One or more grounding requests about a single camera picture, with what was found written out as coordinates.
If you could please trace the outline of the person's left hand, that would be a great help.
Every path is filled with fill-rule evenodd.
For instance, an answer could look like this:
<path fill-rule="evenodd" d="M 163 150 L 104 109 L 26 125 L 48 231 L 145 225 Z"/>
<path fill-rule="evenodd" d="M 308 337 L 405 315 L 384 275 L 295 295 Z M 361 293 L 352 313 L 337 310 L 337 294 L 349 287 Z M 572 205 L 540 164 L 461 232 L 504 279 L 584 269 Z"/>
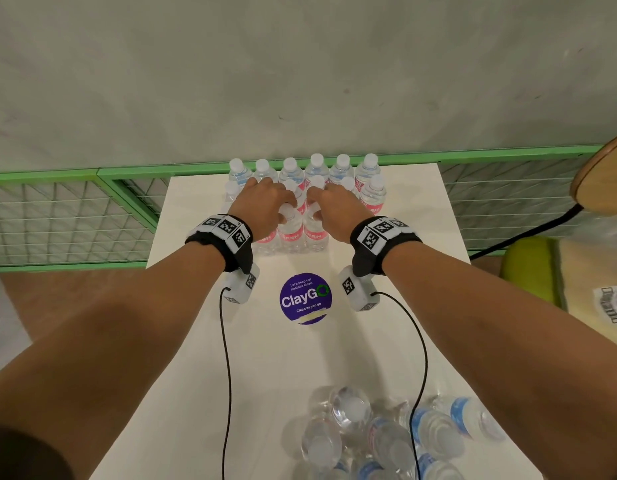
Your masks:
<path fill-rule="evenodd" d="M 262 180 L 251 177 L 227 214 L 244 221 L 257 242 L 269 237 L 285 219 L 279 214 L 285 203 L 297 206 L 295 194 L 284 184 L 274 182 L 271 177 Z"/>

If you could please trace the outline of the person's right hand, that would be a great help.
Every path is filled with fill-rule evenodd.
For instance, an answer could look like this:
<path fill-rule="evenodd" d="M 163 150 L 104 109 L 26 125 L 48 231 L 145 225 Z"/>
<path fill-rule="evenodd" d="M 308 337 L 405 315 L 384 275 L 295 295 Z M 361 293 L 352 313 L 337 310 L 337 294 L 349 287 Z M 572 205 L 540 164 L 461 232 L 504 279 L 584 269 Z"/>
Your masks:
<path fill-rule="evenodd" d="M 321 221 L 323 229 L 333 239 L 346 244 L 350 243 L 352 231 L 361 222 L 375 217 L 351 191 L 338 184 L 329 183 L 323 189 L 309 187 L 307 204 L 310 209 L 314 204 L 319 206 L 312 218 Z"/>

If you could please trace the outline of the small pink-label plastic bottle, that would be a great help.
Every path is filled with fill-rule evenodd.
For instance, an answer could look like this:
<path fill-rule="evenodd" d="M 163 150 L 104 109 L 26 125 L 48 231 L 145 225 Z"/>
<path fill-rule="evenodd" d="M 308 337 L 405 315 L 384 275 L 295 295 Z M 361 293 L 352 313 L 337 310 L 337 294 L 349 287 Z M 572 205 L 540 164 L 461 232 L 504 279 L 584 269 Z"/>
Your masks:
<path fill-rule="evenodd" d="M 311 203 L 304 214 L 304 233 L 307 247 L 311 251 L 326 250 L 329 243 L 329 234 L 317 216 L 320 206 L 317 201 Z"/>
<path fill-rule="evenodd" d="M 284 203 L 279 209 L 283 222 L 278 226 L 282 248 L 288 253 L 300 253 L 305 248 L 304 219 L 298 209 Z"/>

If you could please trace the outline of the person's right forearm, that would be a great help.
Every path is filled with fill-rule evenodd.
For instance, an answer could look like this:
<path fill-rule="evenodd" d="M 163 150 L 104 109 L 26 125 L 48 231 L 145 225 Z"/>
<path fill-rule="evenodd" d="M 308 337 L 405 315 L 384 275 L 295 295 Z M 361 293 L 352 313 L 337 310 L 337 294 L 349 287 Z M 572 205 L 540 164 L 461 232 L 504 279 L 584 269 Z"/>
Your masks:
<path fill-rule="evenodd" d="M 617 480 L 617 345 L 420 242 L 383 270 L 435 346 L 549 480 Z"/>

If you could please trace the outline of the person's left forearm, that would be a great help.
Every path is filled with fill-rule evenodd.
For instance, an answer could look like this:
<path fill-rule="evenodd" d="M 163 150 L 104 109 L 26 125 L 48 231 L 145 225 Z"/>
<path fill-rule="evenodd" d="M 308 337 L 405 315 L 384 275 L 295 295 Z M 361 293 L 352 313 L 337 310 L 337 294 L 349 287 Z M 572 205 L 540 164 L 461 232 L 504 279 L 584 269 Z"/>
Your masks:
<path fill-rule="evenodd" d="M 224 268 L 218 250 L 190 242 L 67 318 L 0 371 L 0 426 L 49 444 L 89 480 Z"/>

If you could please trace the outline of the group of pink-label water bottles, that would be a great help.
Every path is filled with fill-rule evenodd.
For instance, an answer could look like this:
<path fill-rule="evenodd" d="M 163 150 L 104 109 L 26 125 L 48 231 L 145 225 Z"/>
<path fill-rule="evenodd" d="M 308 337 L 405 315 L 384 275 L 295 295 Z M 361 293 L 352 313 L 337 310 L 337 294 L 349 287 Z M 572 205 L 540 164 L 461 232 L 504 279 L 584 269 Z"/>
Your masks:
<path fill-rule="evenodd" d="M 274 182 L 281 182 L 295 193 L 297 199 L 296 209 L 302 214 L 307 210 L 306 192 L 311 186 L 324 187 L 325 184 L 343 185 L 351 191 L 373 214 L 378 214 L 386 200 L 386 185 L 381 176 L 378 157 L 374 153 L 367 154 L 357 168 L 351 165 L 351 159 L 347 154 L 340 154 L 335 164 L 329 168 L 324 157 L 320 153 L 314 153 L 305 169 L 300 168 L 296 159 L 289 157 L 284 160 L 282 169 L 276 171 L 271 164 L 261 159 L 256 162 L 256 170 L 247 168 L 240 159 L 232 159 L 229 162 L 229 177 L 225 185 L 225 199 L 222 212 L 226 214 L 237 198 L 238 194 L 249 180 L 254 177 L 262 180 L 271 177 Z M 281 245 L 278 229 L 269 237 L 257 241 L 255 251 L 261 255 L 272 255 L 285 252 Z"/>

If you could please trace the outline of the black wristband with marker tags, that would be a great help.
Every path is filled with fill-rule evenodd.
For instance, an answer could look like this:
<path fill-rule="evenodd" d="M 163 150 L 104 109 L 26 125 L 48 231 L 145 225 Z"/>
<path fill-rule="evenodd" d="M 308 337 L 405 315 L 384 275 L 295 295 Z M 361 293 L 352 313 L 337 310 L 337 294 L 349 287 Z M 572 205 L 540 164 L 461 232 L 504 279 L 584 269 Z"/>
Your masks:
<path fill-rule="evenodd" d="M 390 250 L 405 242 L 422 243 L 410 226 L 386 216 L 363 220 L 352 230 L 349 241 L 354 249 L 352 272 L 357 277 L 385 275 L 383 261 Z"/>
<path fill-rule="evenodd" d="M 204 219 L 188 233 L 185 244 L 196 242 L 212 246 L 224 258 L 224 272 L 240 270 L 249 274 L 254 264 L 253 241 L 250 227 L 241 218 L 229 214 L 215 214 Z"/>

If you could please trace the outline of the round purple sticker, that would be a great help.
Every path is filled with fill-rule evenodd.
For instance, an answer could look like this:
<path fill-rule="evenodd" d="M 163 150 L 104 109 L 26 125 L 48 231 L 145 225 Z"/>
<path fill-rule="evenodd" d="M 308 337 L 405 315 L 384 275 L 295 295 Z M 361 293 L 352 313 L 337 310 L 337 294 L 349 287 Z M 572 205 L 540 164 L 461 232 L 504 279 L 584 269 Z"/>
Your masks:
<path fill-rule="evenodd" d="M 282 286 L 279 302 L 282 313 L 290 321 L 312 325 L 323 320 L 333 304 L 331 286 L 321 276 L 300 273 Z"/>

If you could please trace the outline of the black stool leg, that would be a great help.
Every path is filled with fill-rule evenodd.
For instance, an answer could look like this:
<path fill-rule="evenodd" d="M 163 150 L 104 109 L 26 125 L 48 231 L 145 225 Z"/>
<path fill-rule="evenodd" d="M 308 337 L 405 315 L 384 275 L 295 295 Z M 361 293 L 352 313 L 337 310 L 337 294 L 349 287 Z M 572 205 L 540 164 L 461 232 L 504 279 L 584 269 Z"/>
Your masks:
<path fill-rule="evenodd" d="M 556 217 L 547 223 L 531 228 L 511 238 L 508 238 L 502 242 L 494 244 L 486 249 L 473 253 L 469 257 L 469 259 L 470 261 L 473 261 L 473 260 L 488 256 L 490 254 L 493 254 L 497 251 L 508 249 L 511 245 L 513 245 L 514 243 L 522 239 L 529 238 L 529 237 L 535 237 L 541 233 L 547 232 L 553 228 L 556 228 L 558 226 L 561 226 L 569 222 L 570 220 L 577 217 L 583 210 L 584 210 L 583 206 L 577 203 L 574 206 L 572 206 L 572 208 L 570 208 L 568 211 L 566 211 L 563 215 L 561 215 L 560 217 Z"/>

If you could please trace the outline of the green cushion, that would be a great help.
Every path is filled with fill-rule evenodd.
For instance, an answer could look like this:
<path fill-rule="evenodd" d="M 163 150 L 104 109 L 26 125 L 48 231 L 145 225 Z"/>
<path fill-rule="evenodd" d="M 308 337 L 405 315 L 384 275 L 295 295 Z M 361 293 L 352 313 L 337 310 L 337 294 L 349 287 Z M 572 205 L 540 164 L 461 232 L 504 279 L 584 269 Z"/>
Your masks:
<path fill-rule="evenodd" d="M 504 253 L 499 277 L 568 311 L 560 239 L 533 236 L 513 243 Z"/>

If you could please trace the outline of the pile of blue-label water bottles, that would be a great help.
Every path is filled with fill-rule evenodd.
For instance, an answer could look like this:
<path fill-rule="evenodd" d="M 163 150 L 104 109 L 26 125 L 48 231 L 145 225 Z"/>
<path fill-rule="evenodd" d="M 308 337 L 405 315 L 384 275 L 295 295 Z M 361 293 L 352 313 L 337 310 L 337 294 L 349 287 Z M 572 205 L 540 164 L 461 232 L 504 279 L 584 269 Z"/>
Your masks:
<path fill-rule="evenodd" d="M 434 395 L 423 405 L 372 402 L 359 387 L 313 392 L 292 480 L 466 480 L 453 463 L 468 440 L 499 444 L 503 428 L 475 397 Z"/>

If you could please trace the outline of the round wooden stool seat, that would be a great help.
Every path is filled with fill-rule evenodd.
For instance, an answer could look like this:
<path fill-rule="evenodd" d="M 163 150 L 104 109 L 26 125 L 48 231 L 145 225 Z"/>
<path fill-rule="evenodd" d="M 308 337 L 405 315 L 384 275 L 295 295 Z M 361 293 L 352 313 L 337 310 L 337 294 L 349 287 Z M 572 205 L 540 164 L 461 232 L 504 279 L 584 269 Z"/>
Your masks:
<path fill-rule="evenodd" d="M 583 209 L 603 216 L 617 215 L 617 136 L 580 168 L 569 194 Z"/>

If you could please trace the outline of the white printed label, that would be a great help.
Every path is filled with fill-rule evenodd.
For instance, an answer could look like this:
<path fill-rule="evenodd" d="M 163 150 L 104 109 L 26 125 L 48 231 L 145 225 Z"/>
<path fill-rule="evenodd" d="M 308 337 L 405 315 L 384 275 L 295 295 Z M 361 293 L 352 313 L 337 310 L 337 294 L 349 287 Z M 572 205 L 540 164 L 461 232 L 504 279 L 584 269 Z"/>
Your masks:
<path fill-rule="evenodd" d="M 617 326 L 617 286 L 597 288 L 592 292 L 598 315 L 605 322 Z"/>

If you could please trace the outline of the black shirt sleeve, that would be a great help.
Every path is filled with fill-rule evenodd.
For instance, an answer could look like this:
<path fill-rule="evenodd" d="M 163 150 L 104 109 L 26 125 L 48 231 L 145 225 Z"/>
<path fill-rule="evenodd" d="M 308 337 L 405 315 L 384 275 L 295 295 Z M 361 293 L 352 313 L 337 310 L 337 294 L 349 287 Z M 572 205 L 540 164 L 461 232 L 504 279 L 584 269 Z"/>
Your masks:
<path fill-rule="evenodd" d="M 0 480 L 75 480 L 75 476 L 52 446 L 0 426 Z"/>

